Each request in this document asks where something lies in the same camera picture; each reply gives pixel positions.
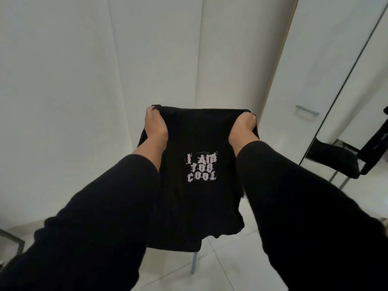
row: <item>dark metal frame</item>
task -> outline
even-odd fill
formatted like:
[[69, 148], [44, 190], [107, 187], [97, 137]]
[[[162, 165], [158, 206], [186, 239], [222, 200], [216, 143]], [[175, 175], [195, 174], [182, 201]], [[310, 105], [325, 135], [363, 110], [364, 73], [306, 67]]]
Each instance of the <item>dark metal frame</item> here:
[[14, 241], [15, 243], [17, 243], [19, 246], [17, 247], [17, 252], [16, 254], [22, 254], [23, 253], [23, 249], [24, 249], [24, 244], [26, 243], [24, 240], [0, 229], [0, 236], [1, 237], [5, 237], [11, 241]]

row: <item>metal handle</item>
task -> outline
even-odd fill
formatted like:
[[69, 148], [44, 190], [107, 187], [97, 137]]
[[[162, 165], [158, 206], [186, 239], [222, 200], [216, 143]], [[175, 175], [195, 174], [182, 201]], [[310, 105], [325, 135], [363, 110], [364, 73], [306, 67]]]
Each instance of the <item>metal handle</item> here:
[[304, 110], [304, 111], [307, 111], [307, 112], [309, 112], [309, 113], [312, 113], [312, 114], [314, 114], [315, 116], [318, 116], [318, 115], [320, 114], [320, 112], [314, 111], [314, 110], [310, 110], [310, 109], [307, 109], [306, 107], [303, 107], [302, 105], [295, 105], [295, 107], [298, 108], [298, 109], [302, 109], [302, 110]]

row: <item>black t-shirt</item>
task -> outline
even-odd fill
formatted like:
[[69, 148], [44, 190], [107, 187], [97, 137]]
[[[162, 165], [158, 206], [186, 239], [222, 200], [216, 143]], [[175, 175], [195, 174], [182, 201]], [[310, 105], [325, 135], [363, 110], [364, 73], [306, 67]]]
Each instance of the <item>black t-shirt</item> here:
[[[148, 246], [192, 252], [209, 235], [240, 232], [243, 187], [228, 138], [237, 117], [249, 110], [155, 108], [166, 122], [168, 142]], [[146, 138], [143, 131], [139, 145]]]

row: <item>person's left arm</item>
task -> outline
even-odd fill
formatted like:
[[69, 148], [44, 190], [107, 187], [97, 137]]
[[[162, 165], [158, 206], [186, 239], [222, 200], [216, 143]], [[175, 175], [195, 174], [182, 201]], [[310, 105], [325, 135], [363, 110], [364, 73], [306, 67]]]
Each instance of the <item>person's left arm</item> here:
[[148, 139], [78, 192], [0, 273], [1, 290], [130, 290], [146, 250], [167, 128], [148, 108]]

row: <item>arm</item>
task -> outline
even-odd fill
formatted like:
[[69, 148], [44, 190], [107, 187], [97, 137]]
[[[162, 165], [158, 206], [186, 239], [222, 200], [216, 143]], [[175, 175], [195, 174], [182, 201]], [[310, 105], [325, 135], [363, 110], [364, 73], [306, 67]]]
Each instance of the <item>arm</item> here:
[[249, 125], [239, 129], [245, 131], [231, 133], [237, 171], [263, 249], [290, 290], [385, 286], [388, 238], [381, 223], [253, 133], [244, 136]]
[[78, 192], [0, 273], [1, 290], [130, 290], [146, 250], [167, 127], [147, 110], [149, 140]]

